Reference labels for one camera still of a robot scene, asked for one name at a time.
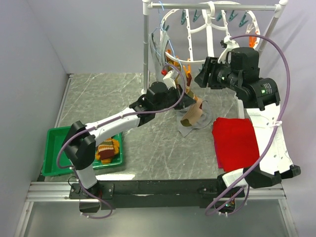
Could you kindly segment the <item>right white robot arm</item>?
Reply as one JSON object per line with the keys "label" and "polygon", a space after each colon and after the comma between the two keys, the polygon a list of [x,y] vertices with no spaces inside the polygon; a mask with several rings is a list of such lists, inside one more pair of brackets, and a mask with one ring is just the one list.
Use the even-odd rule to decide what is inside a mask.
{"label": "right white robot arm", "polygon": [[253,165],[234,168],[218,176],[217,193],[228,197],[234,187],[266,188],[283,179],[300,175],[285,144],[281,117],[286,102],[280,102],[277,83],[259,76],[259,52],[252,47],[226,49],[222,55],[207,57],[195,82],[202,88],[228,88],[242,101],[254,128],[259,155]]}

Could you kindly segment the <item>white clip sock hanger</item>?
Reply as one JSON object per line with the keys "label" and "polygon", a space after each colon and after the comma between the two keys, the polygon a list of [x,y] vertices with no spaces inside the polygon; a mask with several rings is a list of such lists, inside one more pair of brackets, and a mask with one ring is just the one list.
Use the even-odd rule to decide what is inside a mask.
{"label": "white clip sock hanger", "polygon": [[[188,39],[188,44],[189,44],[189,55],[190,57],[187,60],[181,60],[179,59],[179,57],[177,56],[177,58],[174,58],[172,55],[166,53],[167,56],[169,56],[171,59],[175,60],[175,59],[179,59],[179,61],[181,62],[182,65],[190,65],[190,64],[202,64],[205,62],[205,60],[194,60],[193,57],[193,44],[192,44],[192,35],[195,33],[198,33],[200,31],[206,31],[206,43],[207,43],[207,56],[211,56],[214,57],[214,45],[213,45],[213,29],[218,30],[218,31],[222,31],[225,32],[225,36],[231,36],[229,29],[228,29],[228,22],[231,22],[237,15],[234,15],[233,13],[235,12],[235,10],[243,10],[242,6],[240,3],[238,2],[234,2],[234,1],[209,1],[209,2],[202,2],[203,4],[206,4],[207,7],[206,9],[202,9],[201,10],[201,15],[203,16],[204,19],[204,24],[198,28],[191,28],[191,24],[190,24],[190,14],[189,14],[189,9],[188,8],[182,8],[182,16],[181,16],[181,25],[184,25],[185,23],[187,24],[186,29],[187,29],[187,39]],[[228,10],[231,9],[231,15],[229,16],[229,19],[227,20],[226,18],[226,10],[223,7],[228,7],[228,5],[232,5],[232,8],[227,8]],[[219,15],[215,16],[215,8],[216,7],[222,7],[220,8],[220,12]],[[170,15],[172,15],[173,13],[179,11],[179,9],[171,9],[168,13],[166,13],[163,16],[163,20],[168,19],[168,17]],[[242,21],[239,24],[239,27],[242,27],[243,25],[245,25],[247,21],[244,21],[245,17],[247,15],[249,15],[251,17],[251,23],[248,24],[247,26],[247,30],[245,32],[246,36],[249,37],[249,47],[252,47],[253,49],[256,49],[260,39],[259,35],[261,35],[260,33],[260,28],[256,19],[255,14],[253,13],[253,11],[250,10],[250,8],[245,9],[245,14],[242,18]],[[195,22],[199,16],[196,16],[197,13],[197,9],[195,10],[195,15],[193,18],[193,22]],[[223,21],[223,26],[218,26],[215,25],[213,23],[213,20],[219,21],[222,20]]]}

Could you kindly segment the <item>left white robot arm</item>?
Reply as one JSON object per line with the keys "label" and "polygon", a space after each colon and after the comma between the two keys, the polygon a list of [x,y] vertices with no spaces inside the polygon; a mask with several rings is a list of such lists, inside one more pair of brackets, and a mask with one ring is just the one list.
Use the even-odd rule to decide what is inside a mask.
{"label": "left white robot arm", "polygon": [[82,194],[87,198],[101,196],[101,186],[92,163],[96,147],[103,141],[150,122],[157,113],[181,110],[195,103],[195,99],[187,95],[180,85],[167,87],[163,82],[154,82],[145,94],[123,111],[96,122],[73,123],[59,153],[65,153],[70,160]]}

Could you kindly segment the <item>mustard yellow sock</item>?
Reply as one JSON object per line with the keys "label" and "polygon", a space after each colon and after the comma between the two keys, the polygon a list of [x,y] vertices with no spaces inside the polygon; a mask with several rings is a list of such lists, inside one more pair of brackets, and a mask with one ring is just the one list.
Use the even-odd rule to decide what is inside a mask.
{"label": "mustard yellow sock", "polygon": [[118,161],[120,161],[120,159],[116,159],[116,158],[106,158],[106,159],[100,160],[102,164],[117,163]]}
{"label": "mustard yellow sock", "polygon": [[[115,151],[115,156],[117,155],[117,154],[119,154],[119,147],[120,147],[120,144],[119,144],[119,141],[118,140],[116,140],[116,139],[113,139],[113,138],[111,138],[112,139],[112,142],[113,142],[113,147],[114,147],[114,151]],[[97,160],[97,161],[100,161],[100,157],[99,157],[99,155],[98,155],[98,152],[97,152],[97,150],[96,150],[96,153],[95,153],[95,159]]]}

